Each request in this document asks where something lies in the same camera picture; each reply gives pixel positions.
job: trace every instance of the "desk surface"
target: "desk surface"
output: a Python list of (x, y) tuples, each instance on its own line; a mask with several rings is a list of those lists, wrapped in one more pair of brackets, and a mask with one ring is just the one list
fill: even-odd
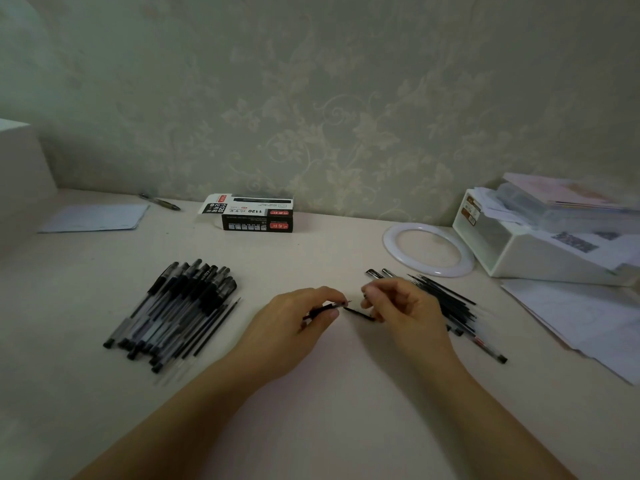
[[(295, 215), (293, 234), (225, 232), (195, 202), (151, 205), (137, 230), (36, 234), (69, 203), (139, 203), (61, 191), (0, 224), (0, 470), (7, 479), (65, 479), (224, 355), (273, 295), (329, 285), (360, 299), (364, 270), (408, 269), (382, 246), (389, 222)], [(456, 251), (428, 234), (403, 239), (426, 262)], [(155, 385), (145, 361), (101, 344), (168, 263), (226, 265), (243, 302), (180, 383)], [(496, 311), (485, 337), (501, 365), (464, 338), (474, 377), (581, 479), (636, 478), (640, 390), (566, 350), (480, 266), (446, 286)], [(254, 395), (229, 423), (210, 479), (453, 479), (468, 466), (384, 326), (342, 312), (293, 373)]]

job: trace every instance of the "left hand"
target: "left hand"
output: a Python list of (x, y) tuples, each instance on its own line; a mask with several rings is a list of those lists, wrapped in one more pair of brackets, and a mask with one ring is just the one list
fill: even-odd
[(347, 298), (326, 286), (277, 295), (253, 317), (226, 359), (238, 374), (248, 374), (256, 387), (288, 374), (338, 317), (338, 310), (326, 310), (302, 327), (304, 316), (325, 301), (343, 302)]

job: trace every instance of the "wall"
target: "wall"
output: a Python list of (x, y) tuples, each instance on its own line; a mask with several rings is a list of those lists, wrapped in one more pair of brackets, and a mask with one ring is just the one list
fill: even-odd
[(62, 187), (450, 222), (504, 171), (640, 184), (638, 0), (0, 0)]

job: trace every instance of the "right hand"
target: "right hand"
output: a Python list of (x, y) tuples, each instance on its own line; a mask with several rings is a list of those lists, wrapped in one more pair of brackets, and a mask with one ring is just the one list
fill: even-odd
[(387, 323), (396, 345), (421, 372), (461, 366), (436, 297), (402, 278), (375, 280), (362, 287), (364, 309)]

